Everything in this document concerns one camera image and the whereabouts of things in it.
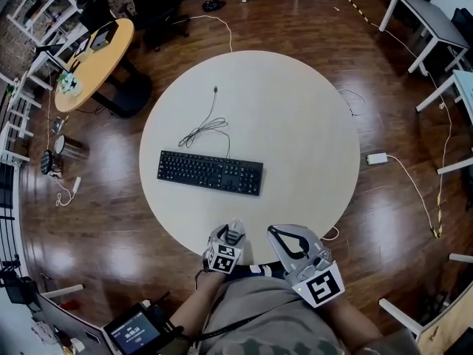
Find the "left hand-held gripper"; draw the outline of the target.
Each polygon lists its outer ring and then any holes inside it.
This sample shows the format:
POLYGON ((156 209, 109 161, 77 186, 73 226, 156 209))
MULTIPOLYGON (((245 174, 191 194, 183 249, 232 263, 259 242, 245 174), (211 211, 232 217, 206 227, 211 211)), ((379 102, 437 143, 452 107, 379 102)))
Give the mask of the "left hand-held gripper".
POLYGON ((210 244, 203 255, 203 268, 205 271, 215 271, 230 274, 237 264, 242 248, 245 244, 245 233, 238 237, 236 246, 224 243, 228 233, 228 224, 218 226, 210 234, 210 244))

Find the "white computer mouse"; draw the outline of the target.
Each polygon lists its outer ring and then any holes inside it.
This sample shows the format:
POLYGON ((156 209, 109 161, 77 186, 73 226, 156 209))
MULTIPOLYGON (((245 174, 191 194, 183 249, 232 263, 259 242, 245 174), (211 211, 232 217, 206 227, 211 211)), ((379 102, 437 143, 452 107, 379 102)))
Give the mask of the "white computer mouse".
POLYGON ((225 242, 230 246, 237 246, 245 235, 245 227, 241 220, 234 219, 228 224, 225 232, 225 242))

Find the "black keyboard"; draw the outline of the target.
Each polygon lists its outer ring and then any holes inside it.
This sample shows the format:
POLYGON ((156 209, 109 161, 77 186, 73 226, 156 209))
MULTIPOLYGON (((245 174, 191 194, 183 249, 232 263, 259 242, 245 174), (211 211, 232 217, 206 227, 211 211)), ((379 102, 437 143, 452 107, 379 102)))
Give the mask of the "black keyboard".
POLYGON ((263 164, 231 158, 162 151, 157 179, 188 186, 258 196, 263 164))

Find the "person's right forearm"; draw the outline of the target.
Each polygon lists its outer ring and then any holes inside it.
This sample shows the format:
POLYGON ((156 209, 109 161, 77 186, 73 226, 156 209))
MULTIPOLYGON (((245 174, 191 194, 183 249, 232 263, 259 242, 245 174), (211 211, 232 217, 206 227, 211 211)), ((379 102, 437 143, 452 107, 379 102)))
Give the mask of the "person's right forearm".
POLYGON ((321 307, 321 315, 352 354, 383 337, 373 321, 344 297, 325 303, 321 307))

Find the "person's left forearm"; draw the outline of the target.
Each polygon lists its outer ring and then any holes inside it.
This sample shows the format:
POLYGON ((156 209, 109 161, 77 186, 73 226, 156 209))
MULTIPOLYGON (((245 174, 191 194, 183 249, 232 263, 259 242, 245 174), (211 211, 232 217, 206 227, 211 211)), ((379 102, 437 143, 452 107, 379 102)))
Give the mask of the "person's left forearm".
POLYGON ((220 272, 202 273, 197 278, 196 291, 174 312, 170 321, 174 326, 182 326, 183 334, 195 339, 203 330, 226 275, 220 272))

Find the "person's legs in jeans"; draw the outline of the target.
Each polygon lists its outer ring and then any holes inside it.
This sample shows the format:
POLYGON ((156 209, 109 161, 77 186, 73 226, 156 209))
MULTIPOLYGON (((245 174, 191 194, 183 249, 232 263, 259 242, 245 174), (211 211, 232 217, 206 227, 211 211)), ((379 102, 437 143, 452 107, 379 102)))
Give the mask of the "person's legs in jeans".
POLYGON ((284 273, 285 269, 280 262, 250 266, 237 265, 234 270, 226 276, 225 281, 231 282, 248 277, 274 277, 283 280, 284 273))

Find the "person's patterned shirt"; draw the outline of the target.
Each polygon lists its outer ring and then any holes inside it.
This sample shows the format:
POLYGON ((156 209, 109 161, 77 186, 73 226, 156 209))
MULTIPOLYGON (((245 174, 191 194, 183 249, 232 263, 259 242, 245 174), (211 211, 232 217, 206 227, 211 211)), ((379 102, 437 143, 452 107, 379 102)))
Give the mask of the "person's patterned shirt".
POLYGON ((199 355, 345 355, 346 347, 283 280, 249 277, 219 291, 204 332, 250 320, 200 342, 199 355))

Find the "metal trash bin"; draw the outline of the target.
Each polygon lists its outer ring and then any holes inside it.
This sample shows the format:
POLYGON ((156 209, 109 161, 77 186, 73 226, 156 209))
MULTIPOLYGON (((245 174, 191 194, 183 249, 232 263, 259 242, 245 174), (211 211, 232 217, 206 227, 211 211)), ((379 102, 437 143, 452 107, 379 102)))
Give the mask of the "metal trash bin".
POLYGON ((61 157, 73 159, 86 159, 89 156, 89 149, 85 144, 73 140, 66 135, 60 135, 55 141, 55 153, 61 157))

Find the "round yellow wooden table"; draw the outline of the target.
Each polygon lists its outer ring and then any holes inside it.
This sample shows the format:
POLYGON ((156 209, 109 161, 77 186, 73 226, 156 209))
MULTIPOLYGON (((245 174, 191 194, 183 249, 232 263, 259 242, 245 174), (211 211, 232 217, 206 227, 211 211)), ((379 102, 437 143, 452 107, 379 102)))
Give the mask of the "round yellow wooden table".
POLYGON ((152 81, 126 57, 135 27, 128 18, 119 18, 116 24, 118 28, 110 44, 97 51, 87 49, 72 73, 81 88, 78 95, 56 87, 55 107, 59 112, 72 112, 93 99, 113 115, 131 118, 147 104, 152 81))

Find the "grey flat box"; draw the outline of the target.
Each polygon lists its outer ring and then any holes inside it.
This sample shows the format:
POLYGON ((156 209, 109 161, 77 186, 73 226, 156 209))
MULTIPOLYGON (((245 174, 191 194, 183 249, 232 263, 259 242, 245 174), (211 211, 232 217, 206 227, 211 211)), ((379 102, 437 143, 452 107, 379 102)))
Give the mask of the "grey flat box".
POLYGON ((114 38, 117 29, 118 24, 116 21, 111 21, 108 24, 104 25, 97 31, 94 39, 90 44, 90 48, 93 51, 99 51, 104 47, 108 46, 112 42, 112 39, 114 38))

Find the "yellow-black striped floor tape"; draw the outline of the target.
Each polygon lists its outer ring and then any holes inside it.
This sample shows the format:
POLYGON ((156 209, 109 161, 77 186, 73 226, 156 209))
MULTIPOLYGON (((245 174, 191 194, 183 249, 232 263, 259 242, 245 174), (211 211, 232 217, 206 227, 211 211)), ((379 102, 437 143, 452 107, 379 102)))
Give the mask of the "yellow-black striped floor tape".
POLYGON ((353 0, 347 0, 353 8, 358 12, 358 14, 363 18, 363 20, 366 21, 366 23, 371 24, 371 21, 367 18, 367 16, 363 13, 361 8, 353 1, 353 0))

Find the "white side table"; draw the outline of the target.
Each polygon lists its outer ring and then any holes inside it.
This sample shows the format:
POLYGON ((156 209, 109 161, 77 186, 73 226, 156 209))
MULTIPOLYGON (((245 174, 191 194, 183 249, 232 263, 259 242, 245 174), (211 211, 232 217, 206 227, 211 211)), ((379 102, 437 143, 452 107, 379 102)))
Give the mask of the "white side table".
POLYGON ((41 108, 42 105, 35 101, 34 98, 30 97, 27 93, 23 92, 24 85, 27 80, 27 73, 23 74, 20 79, 16 78, 15 80, 9 79, 7 76, 3 75, 0 72, 0 80, 6 82, 10 87, 13 87, 13 91, 9 100, 8 110, 12 110, 13 107, 20 101, 25 100, 30 105, 34 107, 41 108))
POLYGON ((87 30, 71 31, 68 35, 56 33, 52 39, 46 44, 35 48, 35 57, 29 70, 27 71, 27 78, 42 87, 43 89, 52 90, 50 82, 42 81, 36 73, 44 66, 52 65, 57 70, 61 71, 65 68, 66 63, 60 58, 65 50, 74 45, 78 39, 84 36, 87 30))

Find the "black desk lamp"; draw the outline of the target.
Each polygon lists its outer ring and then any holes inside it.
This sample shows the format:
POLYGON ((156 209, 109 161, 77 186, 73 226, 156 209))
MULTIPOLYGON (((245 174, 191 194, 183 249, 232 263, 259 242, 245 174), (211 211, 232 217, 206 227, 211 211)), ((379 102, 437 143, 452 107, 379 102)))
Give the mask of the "black desk lamp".
POLYGON ((59 58, 59 55, 65 51, 65 44, 54 44, 35 48, 35 57, 33 59, 33 66, 40 67, 45 65, 47 61, 51 61, 59 70, 68 72, 69 68, 66 63, 59 58))

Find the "white shelf rack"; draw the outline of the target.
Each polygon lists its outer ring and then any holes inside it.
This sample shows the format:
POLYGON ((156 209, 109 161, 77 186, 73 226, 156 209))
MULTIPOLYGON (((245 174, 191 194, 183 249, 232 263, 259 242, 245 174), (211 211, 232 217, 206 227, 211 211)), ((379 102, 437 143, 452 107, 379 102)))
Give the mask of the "white shelf rack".
POLYGON ((87 33, 78 21, 80 13, 78 0, 22 0, 7 18, 38 46, 59 43, 68 47, 87 33))

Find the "white table frame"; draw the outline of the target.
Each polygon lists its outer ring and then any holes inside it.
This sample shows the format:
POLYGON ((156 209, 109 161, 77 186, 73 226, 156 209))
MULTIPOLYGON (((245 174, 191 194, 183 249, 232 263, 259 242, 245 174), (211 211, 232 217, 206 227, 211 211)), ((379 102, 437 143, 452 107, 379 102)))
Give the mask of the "white table frame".
MULTIPOLYGON (((471 287, 473 287, 473 280, 468 284, 468 286, 465 288, 464 291, 468 291, 471 287)), ((426 326, 428 326, 432 321, 435 321, 449 307, 449 305, 452 304, 453 302, 449 303, 439 314, 436 315, 436 317, 434 317, 427 324, 421 324, 419 322, 416 322, 413 318, 409 317, 401 309, 397 308, 395 305, 393 305, 392 303, 390 303, 386 299, 381 299, 381 300, 379 300, 378 303, 387 313, 389 313, 393 318, 395 318, 397 321, 399 321, 400 324, 402 324, 404 327, 408 328, 416 336, 415 340, 416 340, 416 342, 418 342, 418 337, 425 330, 426 326)))

